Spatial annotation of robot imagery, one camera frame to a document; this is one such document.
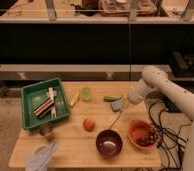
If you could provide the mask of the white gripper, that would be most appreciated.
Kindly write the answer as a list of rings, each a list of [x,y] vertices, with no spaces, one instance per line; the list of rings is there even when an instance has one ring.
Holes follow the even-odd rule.
[[[120,106],[122,110],[126,110],[130,103],[139,104],[146,96],[152,92],[154,88],[147,84],[143,79],[140,79],[127,93],[120,98]]]

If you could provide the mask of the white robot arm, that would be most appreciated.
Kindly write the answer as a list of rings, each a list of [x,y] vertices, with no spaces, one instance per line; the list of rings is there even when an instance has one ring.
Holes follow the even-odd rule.
[[[127,102],[137,105],[154,90],[161,91],[192,121],[182,171],[194,171],[194,94],[172,82],[158,67],[146,66],[138,83],[126,92]]]

